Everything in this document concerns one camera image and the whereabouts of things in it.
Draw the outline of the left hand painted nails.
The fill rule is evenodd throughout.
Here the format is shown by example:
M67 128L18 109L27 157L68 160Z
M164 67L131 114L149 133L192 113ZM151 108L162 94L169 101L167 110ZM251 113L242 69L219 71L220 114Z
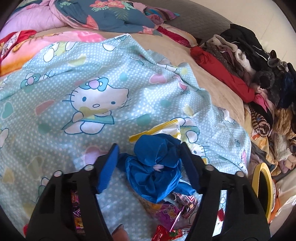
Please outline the left hand painted nails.
M120 224L111 234L114 241L130 241L130 237L123 224Z

